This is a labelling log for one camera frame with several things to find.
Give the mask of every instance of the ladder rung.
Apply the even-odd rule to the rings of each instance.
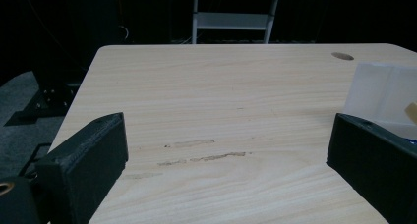
[[[199,12],[197,29],[265,30],[268,15]]]

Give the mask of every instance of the table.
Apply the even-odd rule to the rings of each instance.
[[[326,165],[361,61],[416,66],[417,54],[390,44],[103,47],[52,147],[124,112],[130,160],[91,223],[384,223]]]

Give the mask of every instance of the white ladder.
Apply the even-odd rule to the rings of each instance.
[[[198,11],[199,0],[194,0],[192,43],[197,43],[198,29],[264,30],[264,44],[269,43],[278,0],[272,0],[268,14],[231,14]]]

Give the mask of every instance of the black equipment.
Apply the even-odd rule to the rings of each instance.
[[[89,223],[127,160],[123,113],[95,119],[29,176],[0,179],[0,223]]]
[[[65,116],[96,51],[122,44],[118,0],[17,0],[19,57],[39,92],[6,126]]]
[[[389,223],[417,223],[417,145],[367,120],[336,114],[328,166]]]

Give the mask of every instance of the scratch mark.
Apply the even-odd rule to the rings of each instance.
[[[245,156],[245,155],[246,155],[246,152],[230,152],[230,153],[226,153],[226,154],[222,154],[222,155],[215,155],[215,156],[202,157],[202,158],[192,158],[192,159],[190,159],[190,161],[199,162],[199,161],[203,160],[204,162],[207,162],[207,161],[210,161],[210,160],[225,158],[227,156],[242,157],[242,156]]]
[[[193,140],[193,141],[185,141],[185,142],[176,142],[173,143],[172,146],[177,148],[183,148],[183,147],[192,147],[200,144],[208,144],[208,143],[214,143],[214,140]]]
[[[120,177],[120,180],[136,180],[136,179],[142,179],[142,178],[151,178],[151,177],[157,177],[162,176],[163,173],[141,173],[141,174],[130,174]]]
[[[181,164],[181,163],[187,163],[187,160],[185,159],[180,159],[180,160],[176,160],[176,161],[166,161],[163,163],[158,163],[158,166],[171,166],[171,165],[175,165],[175,164]]]
[[[273,109],[270,109],[270,112],[273,114],[273,116],[278,117],[278,115],[276,115],[276,113]]]

